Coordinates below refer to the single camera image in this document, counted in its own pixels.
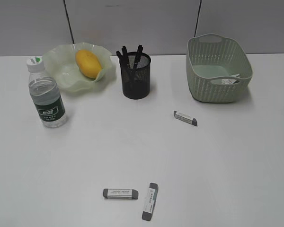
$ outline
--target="gray wall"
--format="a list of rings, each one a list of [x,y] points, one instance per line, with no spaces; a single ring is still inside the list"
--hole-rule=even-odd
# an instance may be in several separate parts
[[[0,0],[0,56],[43,55],[71,43],[62,0]]]
[[[74,41],[112,53],[142,44],[149,54],[184,54],[199,0],[66,0]],[[197,35],[236,39],[247,53],[284,52],[284,0],[203,0]],[[43,55],[71,44],[63,0],[0,0],[0,56]]]
[[[284,0],[203,0],[196,35],[233,38],[247,53],[284,53]]]
[[[148,54],[183,54],[194,36],[199,0],[66,0],[74,41],[123,45]]]

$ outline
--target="eraser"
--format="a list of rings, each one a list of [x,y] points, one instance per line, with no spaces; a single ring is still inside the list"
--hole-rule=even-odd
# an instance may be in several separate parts
[[[137,200],[139,193],[135,189],[103,189],[103,196],[106,199],[116,200]]]
[[[186,114],[180,113],[180,112],[175,111],[175,110],[174,110],[174,116],[175,116],[175,118],[177,118],[177,119],[179,119],[183,122],[192,124],[194,126],[198,126],[197,120],[195,118],[192,118],[191,116],[188,116]]]
[[[142,219],[145,221],[150,221],[153,210],[155,208],[155,203],[157,199],[157,194],[158,194],[158,185],[156,183],[150,183],[150,187],[148,189],[148,193],[146,196],[145,204],[144,204],[144,209],[142,213]]]

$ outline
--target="white bottle cap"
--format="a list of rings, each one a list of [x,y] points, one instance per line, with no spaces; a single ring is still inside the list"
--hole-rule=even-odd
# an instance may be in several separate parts
[[[41,57],[31,57],[27,60],[27,68],[29,72],[40,72],[45,66]]]

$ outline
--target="basket handle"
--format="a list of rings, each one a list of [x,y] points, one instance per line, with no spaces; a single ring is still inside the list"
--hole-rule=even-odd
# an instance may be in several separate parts
[[[221,76],[221,77],[213,77],[213,78],[208,78],[207,80],[209,80],[211,83],[213,83],[213,80],[218,80],[218,79],[235,79],[238,81],[238,83],[246,80],[244,78],[240,78],[240,77],[234,77],[234,76]],[[215,85],[235,85],[235,84],[215,84]]]
[[[205,34],[194,38],[199,43],[221,43],[225,37],[214,33]]]

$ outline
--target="table surface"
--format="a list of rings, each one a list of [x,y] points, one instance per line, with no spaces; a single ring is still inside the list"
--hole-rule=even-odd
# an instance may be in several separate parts
[[[0,227],[284,227],[284,54],[250,54],[239,101],[191,97],[185,56],[152,56],[151,92],[123,96],[117,58],[69,121],[42,126],[26,57],[0,57]],[[198,127],[174,118],[195,117]],[[153,218],[141,219],[150,182]],[[105,200],[133,188],[136,201]]]

